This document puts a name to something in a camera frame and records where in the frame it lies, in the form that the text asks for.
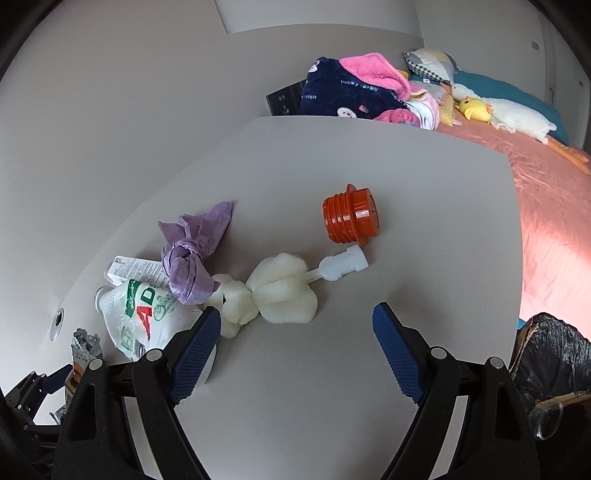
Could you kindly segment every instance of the white wall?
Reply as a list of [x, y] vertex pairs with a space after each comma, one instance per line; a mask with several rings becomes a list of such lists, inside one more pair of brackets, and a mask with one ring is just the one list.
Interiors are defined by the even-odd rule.
[[413, 0], [216, 0], [216, 4], [228, 33], [322, 23], [421, 35]]
[[229, 35], [213, 0], [141, 3], [65, 0], [0, 82], [5, 391], [32, 370], [53, 315], [104, 242], [182, 168], [269, 115], [265, 95], [305, 78], [322, 55], [380, 51], [402, 67], [401, 52], [423, 46], [352, 25]]
[[426, 48], [450, 54], [462, 70], [544, 99], [544, 41], [527, 0], [415, 0], [415, 6]]
[[589, 77], [556, 28], [548, 23], [556, 57], [554, 106], [560, 112], [569, 143], [582, 148], [589, 121]]

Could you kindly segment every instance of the yellow plush chick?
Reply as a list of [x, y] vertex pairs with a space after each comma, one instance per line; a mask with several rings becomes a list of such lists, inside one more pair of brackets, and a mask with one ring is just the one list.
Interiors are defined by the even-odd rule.
[[491, 105], [485, 104], [478, 98], [466, 97], [465, 100], [460, 102], [460, 105], [458, 105], [457, 108], [468, 120], [473, 119], [481, 122], [491, 121]]

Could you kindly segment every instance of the orange plastic cap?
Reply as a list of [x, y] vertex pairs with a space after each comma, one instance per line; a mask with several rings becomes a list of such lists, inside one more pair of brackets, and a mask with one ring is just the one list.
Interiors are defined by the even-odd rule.
[[369, 189], [357, 190], [349, 183], [344, 193], [322, 203], [322, 212], [329, 238], [336, 244], [357, 242], [362, 247], [379, 234], [378, 209]]

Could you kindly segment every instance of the pink bed sheet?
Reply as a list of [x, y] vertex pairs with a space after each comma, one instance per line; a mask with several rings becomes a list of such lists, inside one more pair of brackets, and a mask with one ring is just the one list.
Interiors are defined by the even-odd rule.
[[520, 318], [547, 312], [591, 339], [591, 177], [533, 138], [460, 120], [437, 131], [504, 153], [511, 163], [523, 240]]

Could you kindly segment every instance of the gray table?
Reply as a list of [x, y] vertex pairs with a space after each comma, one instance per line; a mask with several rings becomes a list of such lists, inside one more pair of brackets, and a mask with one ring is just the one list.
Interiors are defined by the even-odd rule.
[[[369, 268], [312, 286], [307, 325], [256, 319], [220, 341], [212, 374], [176, 409], [211, 477], [379, 478], [415, 413], [371, 329], [387, 301], [401, 321], [457, 358], [509, 361], [521, 296], [521, 228], [506, 156], [399, 125], [341, 118], [259, 118], [198, 158], [114, 233], [66, 297], [62, 333], [43, 342], [38, 371], [71, 358], [69, 332], [108, 342], [93, 295], [116, 254], [158, 258], [157, 221], [235, 200], [212, 273], [240, 280], [281, 251], [310, 265], [345, 249], [324, 231], [321, 204], [347, 183], [370, 187], [381, 234]], [[156, 475], [130, 407], [139, 454]], [[461, 413], [454, 417], [454, 429]], [[437, 471], [449, 463], [446, 443]]]

